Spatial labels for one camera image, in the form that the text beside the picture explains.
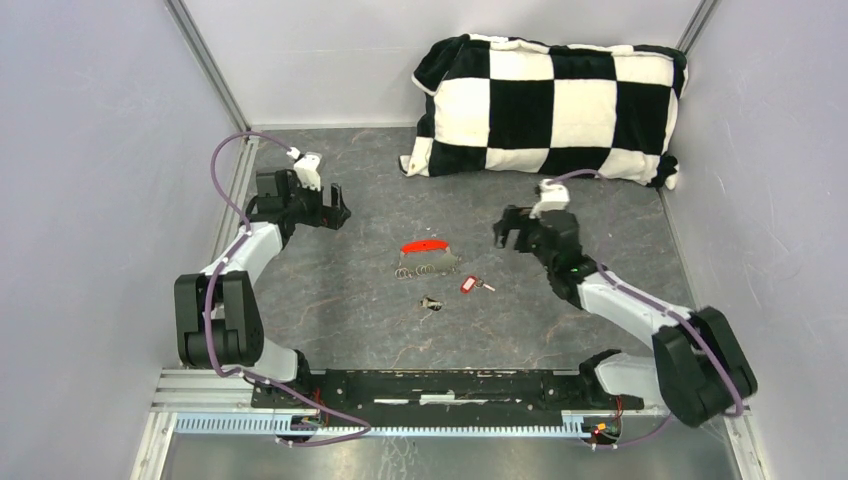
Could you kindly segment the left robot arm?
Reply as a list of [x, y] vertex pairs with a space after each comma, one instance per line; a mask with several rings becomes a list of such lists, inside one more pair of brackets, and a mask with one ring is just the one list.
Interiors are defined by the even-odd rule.
[[174, 285], [177, 351], [190, 368], [277, 381], [275, 392], [290, 407], [306, 405], [314, 381], [305, 358], [267, 338], [254, 285], [288, 245], [297, 226], [340, 229], [351, 211], [337, 183], [316, 187], [293, 169], [260, 173], [235, 239], [199, 273]]

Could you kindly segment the small black key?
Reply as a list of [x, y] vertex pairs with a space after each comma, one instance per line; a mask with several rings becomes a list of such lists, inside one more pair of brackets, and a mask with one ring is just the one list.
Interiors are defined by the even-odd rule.
[[434, 312], [440, 311], [444, 307], [444, 304], [441, 301], [435, 300], [428, 296], [423, 297], [420, 300], [419, 304], [422, 308], [426, 308]]

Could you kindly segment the red tag key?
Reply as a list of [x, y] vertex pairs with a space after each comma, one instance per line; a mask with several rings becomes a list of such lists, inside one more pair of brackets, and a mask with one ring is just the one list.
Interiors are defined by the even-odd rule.
[[475, 276], [468, 276], [462, 282], [462, 284], [460, 285], [460, 292], [463, 293], [463, 294], [469, 294], [474, 289], [478, 289], [478, 288], [486, 289], [486, 290], [491, 291], [491, 292], [496, 291], [496, 289], [493, 286], [488, 284], [482, 278], [475, 277]]

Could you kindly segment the red grey keyring holder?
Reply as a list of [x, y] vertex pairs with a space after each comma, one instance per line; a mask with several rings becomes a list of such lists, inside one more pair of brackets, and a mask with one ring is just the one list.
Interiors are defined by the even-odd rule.
[[400, 247], [396, 279], [412, 279], [427, 275], [446, 275], [456, 270], [460, 258], [447, 241], [417, 240]]

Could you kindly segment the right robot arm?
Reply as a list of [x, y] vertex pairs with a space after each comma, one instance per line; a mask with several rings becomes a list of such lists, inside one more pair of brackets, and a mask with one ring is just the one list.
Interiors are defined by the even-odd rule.
[[758, 379], [720, 310], [692, 310], [625, 282], [584, 253], [574, 214], [534, 214], [509, 205], [493, 233], [498, 248], [515, 233], [514, 249], [539, 261], [559, 299], [612, 322], [650, 349], [648, 357], [608, 352], [589, 361], [589, 374], [577, 382], [585, 405], [602, 408], [626, 395], [663, 405], [681, 423], [699, 427], [718, 415], [741, 415], [758, 392]]

